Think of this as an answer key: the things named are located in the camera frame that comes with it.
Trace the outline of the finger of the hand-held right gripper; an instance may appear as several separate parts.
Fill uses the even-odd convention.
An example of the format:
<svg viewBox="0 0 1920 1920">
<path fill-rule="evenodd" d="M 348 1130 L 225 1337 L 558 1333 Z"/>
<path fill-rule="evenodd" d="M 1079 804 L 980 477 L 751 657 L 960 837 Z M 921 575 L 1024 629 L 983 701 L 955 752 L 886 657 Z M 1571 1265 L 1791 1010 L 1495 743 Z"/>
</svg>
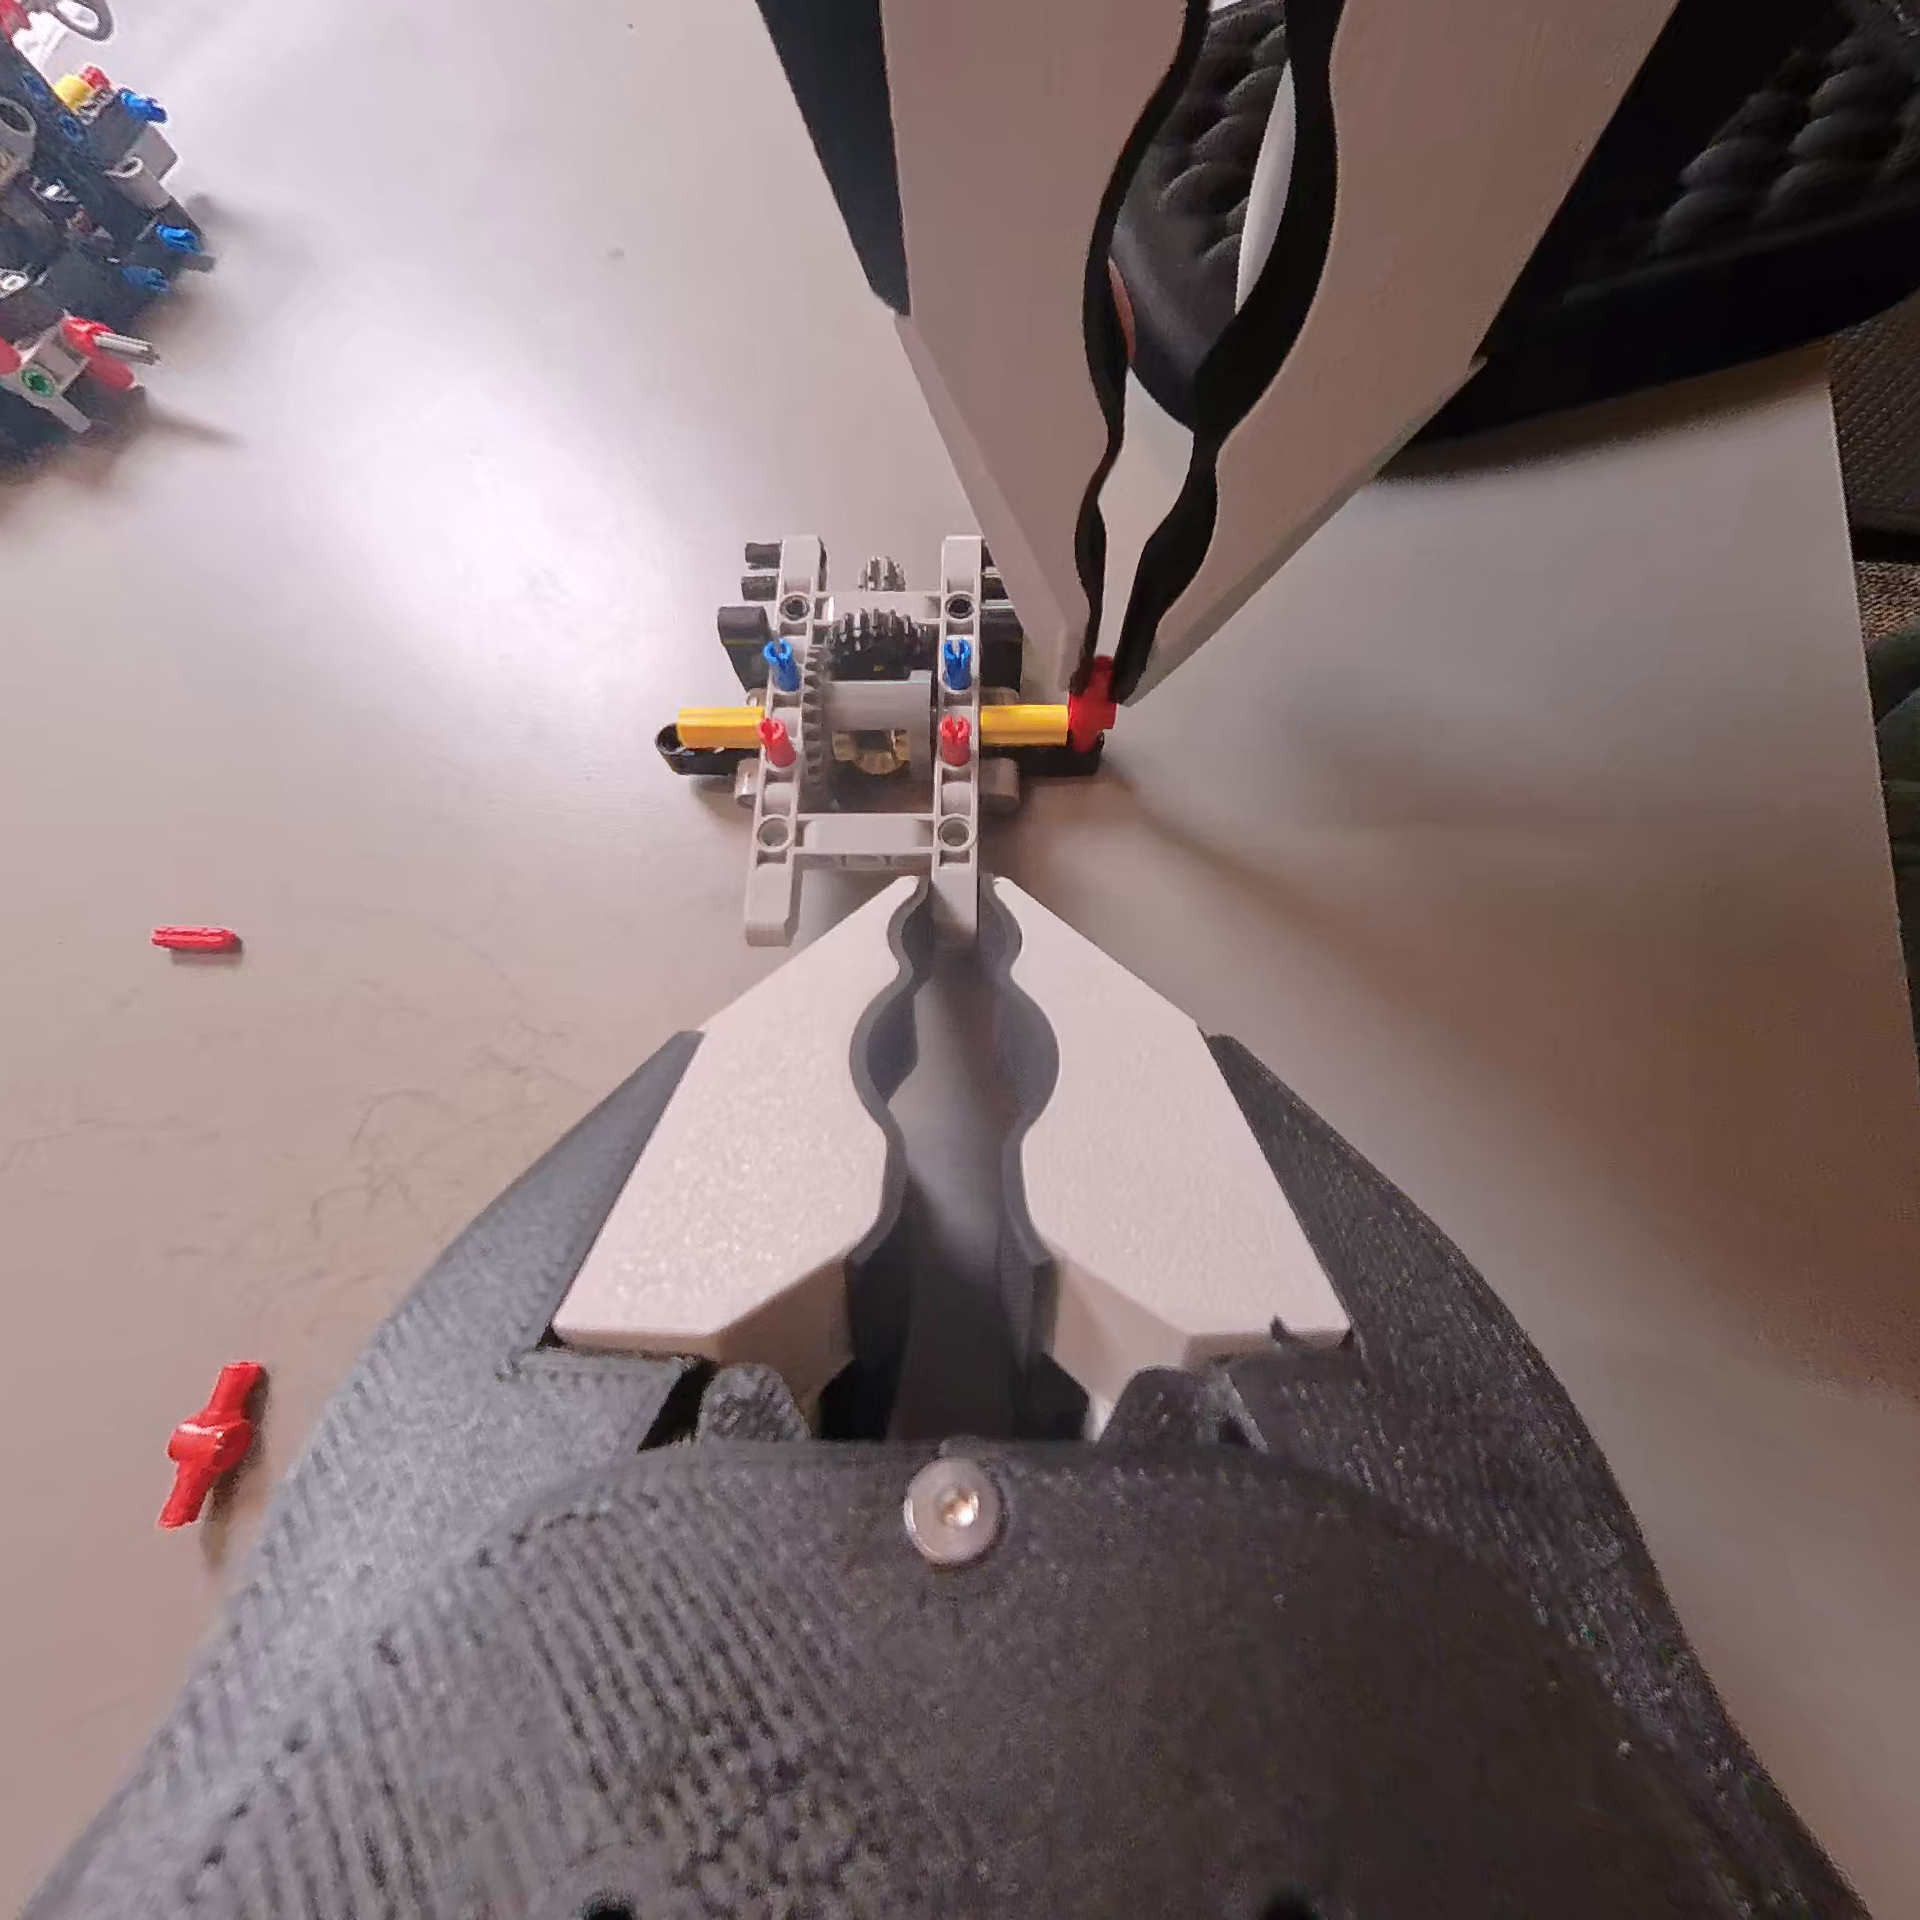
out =
<svg viewBox="0 0 1920 1920">
<path fill-rule="evenodd" d="M 1114 217 L 1200 35 L 1200 5 L 881 5 L 900 339 L 1020 613 L 1031 680 L 1055 693 L 1097 636 L 1099 493 L 1124 437 Z"/>
<path fill-rule="evenodd" d="M 1673 5 L 1289 8 L 1297 198 L 1205 362 L 1118 699 L 1162 684 L 1475 371 Z"/>
</svg>

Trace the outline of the lego car model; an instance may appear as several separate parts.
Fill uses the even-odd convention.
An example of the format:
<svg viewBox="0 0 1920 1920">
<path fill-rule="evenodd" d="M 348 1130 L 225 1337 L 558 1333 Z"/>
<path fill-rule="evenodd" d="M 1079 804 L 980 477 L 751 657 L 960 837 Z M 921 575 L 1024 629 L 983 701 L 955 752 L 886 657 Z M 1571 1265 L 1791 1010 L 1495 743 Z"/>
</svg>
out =
<svg viewBox="0 0 1920 1920">
<path fill-rule="evenodd" d="M 107 5 L 2 6 L 4 468 L 123 416 L 152 312 L 216 263 L 167 105 L 100 63 L 112 33 Z"/>
</svg>

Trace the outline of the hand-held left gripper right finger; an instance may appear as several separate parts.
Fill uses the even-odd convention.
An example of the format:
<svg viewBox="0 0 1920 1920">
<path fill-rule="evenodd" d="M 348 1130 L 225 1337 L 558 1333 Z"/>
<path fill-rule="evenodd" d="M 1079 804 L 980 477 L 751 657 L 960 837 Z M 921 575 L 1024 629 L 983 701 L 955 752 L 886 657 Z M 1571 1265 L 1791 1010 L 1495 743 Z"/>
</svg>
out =
<svg viewBox="0 0 1920 1920">
<path fill-rule="evenodd" d="M 1086 1396 L 1351 1321 L 1199 1023 L 1035 896 L 982 882 L 1003 1264 L 1029 1340 Z"/>
</svg>

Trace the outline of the grey lego gear frame assembly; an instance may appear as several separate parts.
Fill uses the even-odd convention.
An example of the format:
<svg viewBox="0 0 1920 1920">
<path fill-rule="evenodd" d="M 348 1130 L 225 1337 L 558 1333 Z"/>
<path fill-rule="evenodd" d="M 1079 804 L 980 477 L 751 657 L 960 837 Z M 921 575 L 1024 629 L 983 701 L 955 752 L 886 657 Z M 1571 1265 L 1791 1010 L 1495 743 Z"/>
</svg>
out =
<svg viewBox="0 0 1920 1920">
<path fill-rule="evenodd" d="M 1103 741 L 1069 748 L 1069 697 L 1029 697 L 1024 625 L 977 537 L 942 540 L 931 587 L 871 556 L 843 594 L 822 540 L 751 540 L 716 636 L 738 701 L 680 708 L 654 746 L 751 814 L 755 947 L 792 940 L 805 880 L 829 871 L 916 880 L 941 932 L 972 938 L 988 813 L 1097 771 Z"/>
</svg>

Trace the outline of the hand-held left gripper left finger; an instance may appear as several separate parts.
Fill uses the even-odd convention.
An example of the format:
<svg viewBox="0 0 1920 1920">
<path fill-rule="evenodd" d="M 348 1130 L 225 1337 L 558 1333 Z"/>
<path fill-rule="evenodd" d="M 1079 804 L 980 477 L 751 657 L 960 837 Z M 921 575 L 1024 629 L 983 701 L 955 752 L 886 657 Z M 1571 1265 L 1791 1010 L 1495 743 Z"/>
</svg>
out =
<svg viewBox="0 0 1920 1920">
<path fill-rule="evenodd" d="M 915 991 L 916 880 L 690 1037 L 575 1280 L 561 1343 L 849 1343 L 849 1267 L 899 1206 L 883 1018 Z"/>
</svg>

